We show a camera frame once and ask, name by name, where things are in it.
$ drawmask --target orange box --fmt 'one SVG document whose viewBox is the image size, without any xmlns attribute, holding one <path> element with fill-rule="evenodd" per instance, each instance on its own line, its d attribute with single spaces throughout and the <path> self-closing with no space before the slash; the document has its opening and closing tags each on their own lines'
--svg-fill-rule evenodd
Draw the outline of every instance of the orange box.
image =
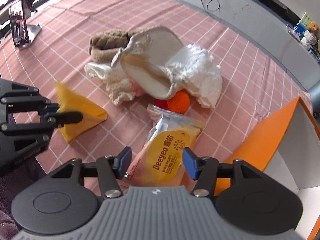
<svg viewBox="0 0 320 240">
<path fill-rule="evenodd" d="M 226 161 L 241 158 L 300 198 L 303 214 L 296 232 L 312 240 L 320 228 L 320 130 L 300 97 L 262 120 Z M 216 192 L 230 187 L 218 179 Z"/>
</svg>

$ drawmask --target smartphone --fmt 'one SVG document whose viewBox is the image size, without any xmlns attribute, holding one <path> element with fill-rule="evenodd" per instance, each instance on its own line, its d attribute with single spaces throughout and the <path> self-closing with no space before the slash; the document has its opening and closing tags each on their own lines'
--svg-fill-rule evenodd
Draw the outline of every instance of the smartphone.
<svg viewBox="0 0 320 240">
<path fill-rule="evenodd" d="M 27 22 L 24 12 L 24 0 L 16 0 L 9 7 L 10 27 L 13 43 L 16 47 L 29 43 Z"/>
</svg>

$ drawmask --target orange yarn ball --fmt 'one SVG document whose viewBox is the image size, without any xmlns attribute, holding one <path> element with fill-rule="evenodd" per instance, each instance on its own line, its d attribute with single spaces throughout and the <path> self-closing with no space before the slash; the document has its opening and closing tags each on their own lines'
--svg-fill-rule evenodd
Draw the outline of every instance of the orange yarn ball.
<svg viewBox="0 0 320 240">
<path fill-rule="evenodd" d="M 190 107 L 190 98 L 186 92 L 180 90 L 173 98 L 168 99 L 167 103 L 168 110 L 178 114 L 184 114 Z"/>
</svg>

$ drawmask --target pink checkered tablecloth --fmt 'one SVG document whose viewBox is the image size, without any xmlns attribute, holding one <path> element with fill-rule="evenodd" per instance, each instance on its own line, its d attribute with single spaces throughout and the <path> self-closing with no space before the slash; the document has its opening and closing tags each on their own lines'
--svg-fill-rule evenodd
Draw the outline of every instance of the pink checkered tablecloth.
<svg viewBox="0 0 320 240">
<path fill-rule="evenodd" d="M 105 84 L 86 78 L 90 61 L 89 38 L 114 28 L 136 29 L 153 25 L 171 28 L 184 44 L 206 48 L 221 66 L 223 89 L 215 110 L 203 109 L 192 98 L 187 116 L 206 121 L 195 153 L 225 160 L 255 125 L 300 95 L 312 112 L 310 95 L 261 50 L 216 20 L 172 0 L 62 0 L 35 14 L 30 23 L 43 26 L 29 49 L 17 50 L 12 38 L 0 45 L 0 74 L 4 79 L 32 85 L 56 101 L 54 82 L 66 85 L 108 111 L 108 119 L 68 144 L 59 132 L 49 150 L 37 160 L 50 172 L 73 157 L 93 162 L 116 155 L 125 146 L 138 153 L 152 127 L 147 114 L 148 95 L 114 106 Z M 15 114 L 17 122 L 31 122 L 36 113 Z M 94 179 L 86 186 L 97 191 Z"/>
</svg>

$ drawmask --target yellow cloth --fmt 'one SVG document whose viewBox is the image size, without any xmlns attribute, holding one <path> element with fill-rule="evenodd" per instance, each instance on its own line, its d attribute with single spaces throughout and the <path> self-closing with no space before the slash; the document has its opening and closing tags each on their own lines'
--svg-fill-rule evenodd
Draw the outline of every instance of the yellow cloth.
<svg viewBox="0 0 320 240">
<path fill-rule="evenodd" d="M 56 83 L 56 93 L 60 104 L 58 113 L 77 111 L 83 115 L 81 122 L 65 124 L 59 128 L 59 131 L 67 142 L 70 142 L 84 131 L 103 122 L 108 117 L 107 111 L 102 107 L 76 94 L 62 83 Z"/>
</svg>

